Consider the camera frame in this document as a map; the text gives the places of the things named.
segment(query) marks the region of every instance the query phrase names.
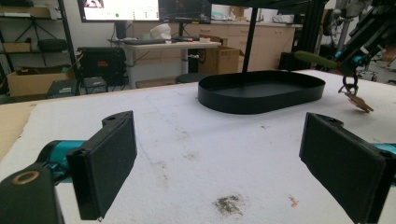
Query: desk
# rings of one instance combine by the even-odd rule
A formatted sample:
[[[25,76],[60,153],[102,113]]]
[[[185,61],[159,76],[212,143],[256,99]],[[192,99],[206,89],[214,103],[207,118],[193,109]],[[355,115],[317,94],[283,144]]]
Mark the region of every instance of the desk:
[[[31,164],[48,142],[88,139],[103,118],[133,110],[138,155],[102,223],[352,223],[299,158],[305,114],[340,119],[368,142],[395,143],[396,88],[360,80],[359,94],[375,110],[366,114],[338,93],[341,77],[303,73],[326,81],[320,100],[259,115],[202,106],[197,83],[38,102],[0,163],[0,179]],[[15,106],[18,113],[25,105]],[[79,220],[71,184],[56,189],[66,224],[97,223]],[[229,212],[220,212],[221,202]],[[391,188],[379,223],[395,223],[395,208]]]
[[[124,45],[126,54],[126,66],[127,75],[131,89],[136,88],[136,79],[134,74],[134,51],[154,51],[154,50],[170,50],[170,49],[181,49],[181,73],[174,75],[181,75],[189,73],[189,61],[188,61],[188,49],[209,49],[220,46],[218,42],[202,43],[199,41],[193,42],[176,42],[173,44],[153,44],[153,45]]]

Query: floor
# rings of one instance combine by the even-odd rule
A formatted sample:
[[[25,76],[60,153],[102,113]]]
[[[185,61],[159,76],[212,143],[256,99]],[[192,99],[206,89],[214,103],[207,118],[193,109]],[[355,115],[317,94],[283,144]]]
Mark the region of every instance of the floor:
[[[396,87],[395,82],[389,83],[390,80],[396,80],[396,71],[388,70],[388,68],[387,68],[388,64],[389,64],[388,62],[376,61],[376,62],[372,62],[370,64],[370,66],[368,67],[368,69],[369,69],[369,71],[376,72],[376,82],[394,85]],[[362,79],[371,80],[372,77],[373,76],[371,76],[371,75],[363,75]],[[130,89],[130,87],[129,87],[128,83],[126,83],[125,86],[109,87],[108,91],[123,91],[123,90],[129,90],[129,89]],[[81,94],[86,94],[84,88],[80,88],[80,92],[81,92]],[[12,103],[15,103],[15,101],[12,97],[9,97],[4,94],[0,95],[0,105],[12,104]]]

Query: dirt stain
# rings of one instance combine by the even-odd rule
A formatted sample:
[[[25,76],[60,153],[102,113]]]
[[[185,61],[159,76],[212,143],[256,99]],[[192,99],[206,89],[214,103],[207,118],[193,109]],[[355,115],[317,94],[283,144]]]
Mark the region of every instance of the dirt stain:
[[[224,216],[229,216],[233,214],[243,215],[241,210],[236,206],[239,203],[240,199],[238,196],[228,196],[224,198],[219,198],[214,202],[214,205],[218,208],[219,212],[221,212]]]

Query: black oval tray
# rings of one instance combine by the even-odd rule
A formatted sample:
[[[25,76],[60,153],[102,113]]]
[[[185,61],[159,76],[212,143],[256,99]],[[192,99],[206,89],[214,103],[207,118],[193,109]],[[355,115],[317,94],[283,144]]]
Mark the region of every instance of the black oval tray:
[[[199,102],[229,114],[260,114],[321,98],[326,82],[287,71],[259,71],[205,77]]]

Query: computer monitor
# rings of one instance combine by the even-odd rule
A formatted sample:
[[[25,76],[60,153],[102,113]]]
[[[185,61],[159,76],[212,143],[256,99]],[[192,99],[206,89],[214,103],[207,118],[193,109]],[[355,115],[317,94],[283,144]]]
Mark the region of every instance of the computer monitor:
[[[117,38],[126,37],[127,21],[158,21],[158,0],[78,0],[82,22],[115,22]]]
[[[158,0],[160,21],[210,23],[212,5],[207,0]]]

